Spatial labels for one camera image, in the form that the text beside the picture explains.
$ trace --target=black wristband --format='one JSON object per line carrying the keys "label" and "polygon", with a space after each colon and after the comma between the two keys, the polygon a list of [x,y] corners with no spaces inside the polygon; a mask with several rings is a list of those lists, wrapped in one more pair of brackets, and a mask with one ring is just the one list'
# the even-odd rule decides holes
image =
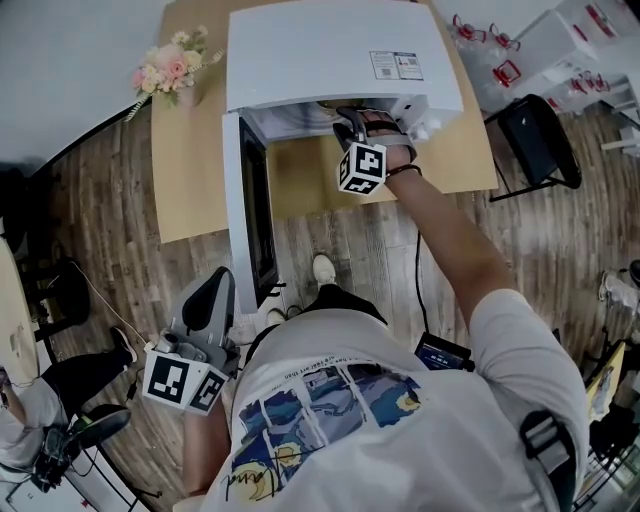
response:
{"label": "black wristband", "polygon": [[389,179],[389,178],[395,176],[396,174],[400,174],[402,171],[406,171],[406,170],[409,170],[409,169],[413,169],[420,176],[422,176],[422,170],[420,169],[420,167],[418,167],[417,165],[414,165],[414,164],[406,164],[406,165],[401,165],[400,167],[396,167],[395,169],[391,169],[391,170],[387,171],[387,178],[386,179]]}

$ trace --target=graphic print on t-shirt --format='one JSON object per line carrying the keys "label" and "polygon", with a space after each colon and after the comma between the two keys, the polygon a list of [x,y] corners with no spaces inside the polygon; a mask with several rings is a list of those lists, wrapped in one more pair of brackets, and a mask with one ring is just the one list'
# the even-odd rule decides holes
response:
{"label": "graphic print on t-shirt", "polygon": [[420,386],[411,377],[370,364],[350,365],[347,370],[381,428],[395,425],[400,418],[410,416],[420,408],[420,400],[414,391]]}
{"label": "graphic print on t-shirt", "polygon": [[243,445],[247,439],[257,436],[259,432],[267,428],[267,420],[262,414],[258,400],[247,405],[240,411],[240,419],[247,429],[246,435],[242,438]]}
{"label": "graphic print on t-shirt", "polygon": [[421,405],[413,379],[374,364],[315,364],[308,370],[296,372],[288,389],[276,388],[240,411],[247,434],[231,473],[221,480],[227,500],[231,495],[249,502],[273,497],[327,441],[364,426],[395,425]]}
{"label": "graphic print on t-shirt", "polygon": [[231,462],[231,475],[227,479],[227,499],[231,487],[236,498],[243,501],[260,501],[282,489],[264,431],[242,444]]}
{"label": "graphic print on t-shirt", "polygon": [[294,391],[280,391],[264,401],[272,426],[267,437],[276,456],[278,467],[290,480],[309,455],[324,446],[308,421]]}
{"label": "graphic print on t-shirt", "polygon": [[308,373],[302,380],[311,397],[311,410],[330,443],[362,426],[362,406],[335,366]]}

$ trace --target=white t-shirt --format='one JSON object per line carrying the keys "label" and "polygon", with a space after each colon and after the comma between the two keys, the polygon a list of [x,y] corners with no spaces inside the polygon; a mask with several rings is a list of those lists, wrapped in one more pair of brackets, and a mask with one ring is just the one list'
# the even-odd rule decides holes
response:
{"label": "white t-shirt", "polygon": [[[44,441],[44,427],[64,425],[67,418],[58,395],[43,379],[38,378],[27,388],[14,389],[27,416],[27,425],[20,423],[8,409],[0,407],[0,462],[14,468],[28,468],[40,452]],[[4,480],[21,481],[0,468]]]}
{"label": "white t-shirt", "polygon": [[205,498],[176,509],[552,510],[489,383],[566,424],[579,489],[588,447],[580,374],[512,290],[480,302],[470,337],[475,373],[429,371],[357,311],[278,326],[238,383],[230,456]]}

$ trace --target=vase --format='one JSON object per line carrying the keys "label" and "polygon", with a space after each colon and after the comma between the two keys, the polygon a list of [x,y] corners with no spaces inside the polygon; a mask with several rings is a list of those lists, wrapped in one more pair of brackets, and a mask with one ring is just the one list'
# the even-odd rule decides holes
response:
{"label": "vase", "polygon": [[178,89],[178,105],[193,108],[199,103],[199,101],[200,98],[197,95],[195,85]]}

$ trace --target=microwave oven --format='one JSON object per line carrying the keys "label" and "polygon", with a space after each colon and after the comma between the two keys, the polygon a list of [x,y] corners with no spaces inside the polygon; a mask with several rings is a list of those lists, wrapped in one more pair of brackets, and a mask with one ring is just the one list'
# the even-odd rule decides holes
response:
{"label": "microwave oven", "polygon": [[332,134],[333,124],[344,121],[337,106],[385,110],[412,142],[429,139],[462,113],[428,6],[303,0],[230,14],[223,160],[244,313],[257,311],[278,283],[267,145]]}

